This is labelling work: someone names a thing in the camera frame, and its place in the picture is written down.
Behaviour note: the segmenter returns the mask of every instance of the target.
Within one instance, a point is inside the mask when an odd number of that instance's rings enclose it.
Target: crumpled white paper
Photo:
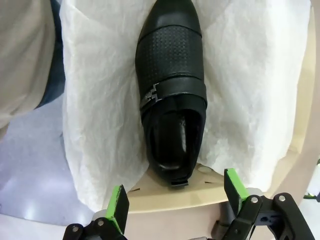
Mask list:
[[[135,52],[154,0],[63,0],[63,130],[78,198],[94,211],[148,167]],[[207,118],[199,162],[265,191],[290,145],[309,0],[194,0]]]

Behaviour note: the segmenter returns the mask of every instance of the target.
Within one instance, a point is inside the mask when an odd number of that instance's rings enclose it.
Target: black clamp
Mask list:
[[[258,195],[244,199],[242,187],[230,184],[234,181],[227,171],[224,173],[224,190],[236,218],[222,240],[248,240],[256,226],[267,226],[276,240],[315,240],[289,193],[277,194],[273,199]]]
[[[62,240],[127,240],[124,236],[129,212],[129,200],[124,186],[112,192],[105,217],[91,221],[87,226],[74,223],[66,227]]]

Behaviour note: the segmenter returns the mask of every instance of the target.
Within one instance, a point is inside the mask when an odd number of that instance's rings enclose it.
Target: silver buckle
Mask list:
[[[155,99],[155,102],[158,102],[161,99],[158,99],[157,95],[157,85],[159,83],[153,84],[153,88],[143,97],[143,99],[140,102],[140,109],[142,109],[147,103],[149,103],[151,100]]]

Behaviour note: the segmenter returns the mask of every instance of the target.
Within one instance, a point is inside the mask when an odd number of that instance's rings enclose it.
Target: person's leg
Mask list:
[[[55,26],[55,44],[48,82],[43,98],[37,108],[52,102],[65,91],[66,75],[64,69],[61,20],[59,17],[60,4],[56,0],[51,0],[51,8]]]

